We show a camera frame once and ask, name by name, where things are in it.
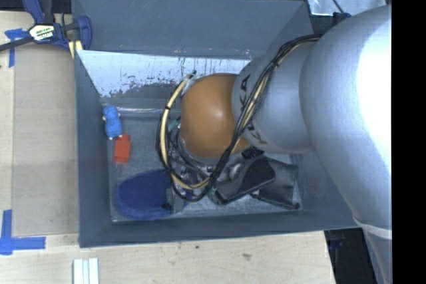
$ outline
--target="black plastic piece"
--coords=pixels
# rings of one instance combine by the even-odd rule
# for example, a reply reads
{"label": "black plastic piece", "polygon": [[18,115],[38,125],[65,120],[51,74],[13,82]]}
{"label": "black plastic piece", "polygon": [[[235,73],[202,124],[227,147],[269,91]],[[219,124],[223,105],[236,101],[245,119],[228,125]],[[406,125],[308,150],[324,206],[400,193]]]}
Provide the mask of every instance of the black plastic piece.
{"label": "black plastic piece", "polygon": [[218,205],[226,205],[274,180],[275,172],[268,159],[258,158],[246,164],[233,180],[218,183],[210,198]]}
{"label": "black plastic piece", "polygon": [[300,209],[300,203],[294,201],[294,186],[299,168],[276,160],[270,160],[270,164],[275,171],[275,181],[262,187],[259,193],[252,194],[252,197],[287,210]]}

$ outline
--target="blue cloth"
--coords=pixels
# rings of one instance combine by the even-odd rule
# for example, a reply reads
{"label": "blue cloth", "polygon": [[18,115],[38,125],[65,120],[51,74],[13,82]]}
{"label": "blue cloth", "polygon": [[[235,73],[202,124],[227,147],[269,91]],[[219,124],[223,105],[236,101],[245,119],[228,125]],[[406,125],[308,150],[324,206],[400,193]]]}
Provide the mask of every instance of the blue cloth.
{"label": "blue cloth", "polygon": [[123,181],[115,193],[119,212],[135,220],[156,220],[172,214],[166,190],[171,187],[165,170],[141,173]]}
{"label": "blue cloth", "polygon": [[46,237],[12,237],[12,210],[3,212],[3,224],[1,225],[0,255],[11,255],[13,251],[20,249],[44,249]]}

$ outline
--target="blue tape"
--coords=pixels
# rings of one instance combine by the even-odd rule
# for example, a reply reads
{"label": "blue tape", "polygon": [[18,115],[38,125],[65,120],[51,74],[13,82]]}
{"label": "blue tape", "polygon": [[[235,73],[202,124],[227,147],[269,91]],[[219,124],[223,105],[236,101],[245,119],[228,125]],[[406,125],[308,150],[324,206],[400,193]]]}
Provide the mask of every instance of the blue tape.
{"label": "blue tape", "polygon": [[20,249],[45,249],[46,237],[12,237],[12,210],[3,212],[1,225],[0,255],[11,255]]}
{"label": "blue tape", "polygon": [[[11,40],[11,42],[15,41],[16,39],[29,37],[29,33],[22,29],[6,30],[5,35],[7,36],[7,38]],[[14,65],[15,65],[15,48],[12,48],[9,53],[9,68],[13,67]]]}

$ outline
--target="blue toy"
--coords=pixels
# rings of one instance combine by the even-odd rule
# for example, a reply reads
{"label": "blue toy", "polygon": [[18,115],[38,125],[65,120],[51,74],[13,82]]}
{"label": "blue toy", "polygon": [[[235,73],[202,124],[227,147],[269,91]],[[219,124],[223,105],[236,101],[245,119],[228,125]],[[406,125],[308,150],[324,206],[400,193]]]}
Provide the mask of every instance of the blue toy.
{"label": "blue toy", "polygon": [[105,121],[105,132],[110,140],[115,137],[122,137],[122,124],[120,121],[120,113],[113,105],[108,105],[103,108],[102,119]]}

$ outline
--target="black object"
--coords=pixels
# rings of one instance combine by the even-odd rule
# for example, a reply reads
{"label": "black object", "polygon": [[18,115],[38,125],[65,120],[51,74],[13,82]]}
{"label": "black object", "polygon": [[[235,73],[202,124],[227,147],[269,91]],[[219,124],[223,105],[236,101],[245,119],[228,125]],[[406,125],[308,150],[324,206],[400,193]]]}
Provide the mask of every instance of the black object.
{"label": "black object", "polygon": [[257,149],[255,146],[251,146],[241,153],[242,157],[246,160],[251,158],[255,158],[256,156],[260,156],[264,153],[263,150]]}
{"label": "black object", "polygon": [[349,13],[333,12],[333,22],[331,23],[331,26],[336,26],[338,23],[350,17],[352,16]]}
{"label": "black object", "polygon": [[262,187],[258,194],[252,194],[252,197],[287,210],[298,210],[300,203],[294,200],[294,186],[299,168],[271,159],[268,162],[275,171],[275,181]]}
{"label": "black object", "polygon": [[275,172],[269,165],[268,159],[257,158],[242,166],[233,180],[218,182],[216,190],[210,194],[210,199],[218,205],[226,205],[274,180]]}

